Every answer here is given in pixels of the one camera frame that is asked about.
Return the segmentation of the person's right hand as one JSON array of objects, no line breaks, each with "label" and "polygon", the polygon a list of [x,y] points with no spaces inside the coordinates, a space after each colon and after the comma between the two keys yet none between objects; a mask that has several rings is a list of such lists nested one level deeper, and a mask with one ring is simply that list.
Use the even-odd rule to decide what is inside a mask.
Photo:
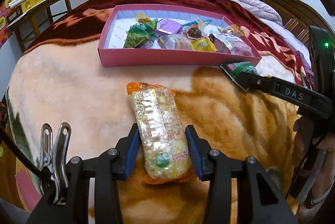
[{"label": "person's right hand", "polygon": [[299,201],[297,218],[309,223],[334,188],[334,132],[306,117],[294,123],[295,166],[290,195]]}]

